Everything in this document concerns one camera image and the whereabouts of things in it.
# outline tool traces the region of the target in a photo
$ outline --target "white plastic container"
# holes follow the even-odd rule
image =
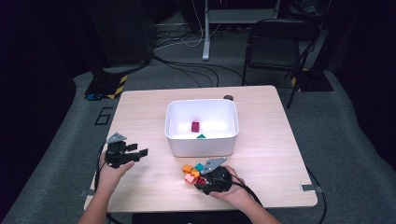
[[[199,132],[191,130],[193,122],[199,122]],[[238,132],[236,108],[230,100],[174,101],[166,112],[165,135],[177,157],[231,155]]]

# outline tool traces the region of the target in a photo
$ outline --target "hand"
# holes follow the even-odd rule
[[[102,153],[100,157],[99,167],[100,178],[97,191],[105,195],[111,195],[120,183],[122,176],[134,166],[134,161],[129,161],[121,167],[114,169],[105,162],[106,152]]]
[[[227,166],[227,165],[224,167],[233,176],[233,179],[232,179],[233,182],[241,183],[241,181],[242,181],[241,184],[245,184],[244,180],[242,178],[238,177],[238,175],[236,174],[236,171],[233,168],[231,168],[230,166]],[[250,196],[250,194],[245,189],[243,189],[242,187],[237,186],[235,184],[233,184],[231,186],[231,188],[226,192],[212,191],[209,193],[209,195],[214,198],[226,201],[237,209],[241,209],[241,206],[246,204],[246,202],[250,202],[251,200],[253,200],[253,198]]]

